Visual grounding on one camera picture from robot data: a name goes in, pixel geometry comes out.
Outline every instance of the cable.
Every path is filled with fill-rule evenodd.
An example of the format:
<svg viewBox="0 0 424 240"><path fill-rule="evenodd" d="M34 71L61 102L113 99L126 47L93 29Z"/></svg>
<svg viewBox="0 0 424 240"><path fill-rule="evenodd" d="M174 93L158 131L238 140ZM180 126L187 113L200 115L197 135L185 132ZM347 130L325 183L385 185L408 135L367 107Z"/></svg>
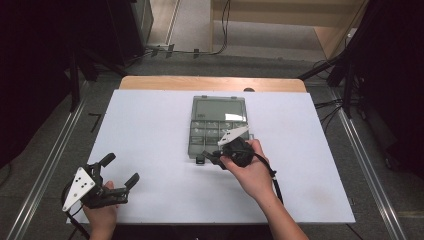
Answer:
<svg viewBox="0 0 424 240"><path fill-rule="evenodd" d="M196 54L196 55L218 55L222 53L225 49L227 49L227 40L228 40L228 19L230 18L230 9L231 9L231 0L227 0L224 6L224 10L222 11L221 16L221 25L222 25L222 32L224 33L224 42L222 44L222 47L217 52L189 52L189 51L169 51L169 50L163 50L159 48L152 48L149 49L152 50L152 52L161 52L161 53L183 53L183 54Z"/></svg>
<svg viewBox="0 0 424 240"><path fill-rule="evenodd" d="M334 65L331 65L330 63L328 63L328 61L327 60L319 60L318 62L315 62L314 63L314 65L312 66L312 69L314 69L315 68L315 66L318 64L318 63L320 63L320 62L326 62L327 64L328 64L328 66L330 66L330 67L333 67ZM331 72L329 72L327 69L325 69L325 72L326 73L328 73L328 74L330 74ZM323 80L327 80L327 78L325 78L325 77L321 77L320 75L318 75L318 73L317 74L315 74L317 77L319 77L319 78L321 78L321 79L323 79Z"/></svg>
<svg viewBox="0 0 424 240"><path fill-rule="evenodd" d="M261 161L266 166L266 168L268 169L269 175L271 176L272 182L274 183L274 188L275 188L275 192L277 194L277 197L278 197L278 199L280 199L281 203L284 205L283 196L281 195L280 185L278 184L277 177L275 176L277 171L272 170L268 161L264 157L262 157L261 155L255 153L255 152L252 153L252 152L245 151L245 150L233 150L233 152L234 153L253 154L254 156L256 156L259 159L259 161Z"/></svg>
<svg viewBox="0 0 424 240"><path fill-rule="evenodd" d="M349 224L347 224L346 223L346 226L350 229L350 230L352 230L352 232L359 238L359 239L361 239L361 240L364 240L362 237L361 237L361 235L359 235L359 233L357 233Z"/></svg>
<svg viewBox="0 0 424 240"><path fill-rule="evenodd" d="M0 187L7 181L7 179L10 176L10 172L12 171L12 164L8 163L6 166L4 166L4 168L7 167L7 172L6 172L6 176L4 177L4 179L0 182Z"/></svg>
<svg viewBox="0 0 424 240"><path fill-rule="evenodd" d="M69 181L65 188L62 191L62 196L61 196L61 202L62 202L62 206L63 204L65 204L65 196L66 196L66 192L71 188L71 185L73 183L73 180ZM85 228L74 218L74 215L71 215L69 213L69 211L65 212L66 216L69 218L69 220L71 221L72 225L75 226L76 229L78 229L78 231L80 231L82 233L82 235L86 238L86 239L90 239L90 234L88 234L87 230L85 230Z"/></svg>
<svg viewBox="0 0 424 240"><path fill-rule="evenodd" d="M337 112L338 112L341 108L342 108L342 106L338 106L338 107L336 107L336 109L334 109L333 114L331 115L330 119L329 119L329 120L328 120L328 122L327 122L327 125L325 126L324 134L326 134L326 133L327 133L328 125L330 125L331 120L333 119L333 117L334 117L334 116L336 116Z"/></svg>
<svg viewBox="0 0 424 240"><path fill-rule="evenodd" d="M71 240L72 238L74 238L75 233L77 232L77 228L74 228L74 231L72 231L71 235L69 235L68 240Z"/></svg>

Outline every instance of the white table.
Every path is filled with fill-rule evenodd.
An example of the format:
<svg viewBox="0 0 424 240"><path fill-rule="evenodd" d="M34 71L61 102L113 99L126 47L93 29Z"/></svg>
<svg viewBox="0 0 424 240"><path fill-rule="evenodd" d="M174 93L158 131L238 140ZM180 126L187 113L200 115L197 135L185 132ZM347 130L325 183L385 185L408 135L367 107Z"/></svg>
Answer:
<svg viewBox="0 0 424 240"><path fill-rule="evenodd" d="M128 204L119 208L119 223L266 223L230 172L189 159L195 95L246 99L250 133L277 170L285 206L296 222L355 222L308 93L116 90L88 162L114 152L116 159L102 176L115 187L140 174ZM83 213L75 218L87 223Z"/></svg>

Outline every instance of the hand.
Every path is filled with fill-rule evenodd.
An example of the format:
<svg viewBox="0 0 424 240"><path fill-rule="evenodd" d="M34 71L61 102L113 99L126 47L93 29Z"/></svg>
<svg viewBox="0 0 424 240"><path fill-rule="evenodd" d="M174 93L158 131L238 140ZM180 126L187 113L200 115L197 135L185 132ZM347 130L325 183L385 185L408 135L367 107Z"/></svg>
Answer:
<svg viewBox="0 0 424 240"><path fill-rule="evenodd" d="M248 140L255 153L264 157L262 146L259 140ZM237 178L244 191L256 201L260 197L275 195L272 189L272 179L266 166L255 156L252 163L245 168L237 166L230 158L222 156L221 162Z"/></svg>
<svg viewBox="0 0 424 240"><path fill-rule="evenodd" d="M113 189L113 182L108 181L105 187ZM83 206L85 215L91 226L90 239L111 239L116 226L116 209L118 205L111 205L102 208L90 209Z"/></svg>

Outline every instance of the black stand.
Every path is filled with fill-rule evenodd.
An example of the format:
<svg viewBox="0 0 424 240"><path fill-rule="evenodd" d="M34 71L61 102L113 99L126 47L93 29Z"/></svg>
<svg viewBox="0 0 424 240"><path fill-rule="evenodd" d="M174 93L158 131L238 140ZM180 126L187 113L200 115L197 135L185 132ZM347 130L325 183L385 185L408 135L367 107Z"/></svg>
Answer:
<svg viewBox="0 0 424 240"><path fill-rule="evenodd" d="M70 112L73 112L80 103L80 88L78 67L87 81L96 81L99 73L93 65L93 61L98 62L113 72L116 72L121 77L128 75L127 72L115 66L114 64L106 61L90 49L83 49L78 44L69 44L70 56L70 77L71 77L71 95L72 104Z"/></svg>
<svg viewBox="0 0 424 240"><path fill-rule="evenodd" d="M338 56L298 76L299 79L305 81L306 79L322 71L325 71L329 67L334 66L333 70L327 78L327 84L330 87L336 87L340 84L343 78L346 79L342 107L349 118L351 118L350 100L352 95L352 86L356 75L354 61L358 59L355 54L357 52L357 49L359 49L361 45L365 44L363 40L364 35L370 36L368 30L373 20L375 19L375 16L382 9L384 2L385 1L380 0L374 0L369 2L362 22L358 27L358 30L356 31L355 35L353 36L349 44L346 46L346 48Z"/></svg>

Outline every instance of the white mounting bracket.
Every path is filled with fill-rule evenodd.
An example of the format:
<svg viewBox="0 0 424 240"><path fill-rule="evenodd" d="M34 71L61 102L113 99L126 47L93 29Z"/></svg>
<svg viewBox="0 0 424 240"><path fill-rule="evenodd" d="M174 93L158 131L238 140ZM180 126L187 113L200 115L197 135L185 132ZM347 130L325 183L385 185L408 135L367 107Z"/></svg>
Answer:
<svg viewBox="0 0 424 240"><path fill-rule="evenodd" d="M65 204L63 204L62 211L67 212L71 207L78 202L85 194L87 194L96 184L93 179L88 175L84 168L80 167L75 174L74 181L72 182L71 189L69 190L68 197Z"/></svg>
<svg viewBox="0 0 424 240"><path fill-rule="evenodd" d="M228 130L225 132L224 136L219 140L218 146L222 146L224 144L227 144L234 139L240 137L243 133L247 132L249 130L249 126L239 127L235 129Z"/></svg>

